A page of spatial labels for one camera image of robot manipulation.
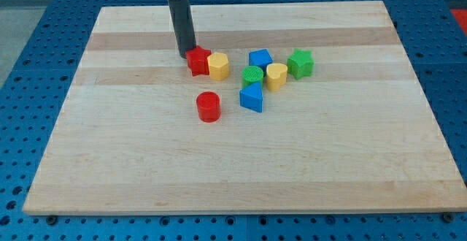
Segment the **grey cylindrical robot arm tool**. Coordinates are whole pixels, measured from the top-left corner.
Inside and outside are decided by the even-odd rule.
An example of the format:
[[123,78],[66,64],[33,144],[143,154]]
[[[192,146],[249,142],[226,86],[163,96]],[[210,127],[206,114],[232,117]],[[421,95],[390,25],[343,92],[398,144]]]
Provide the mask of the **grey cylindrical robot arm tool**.
[[196,47],[192,13],[189,0],[167,0],[179,54],[186,58],[186,52]]

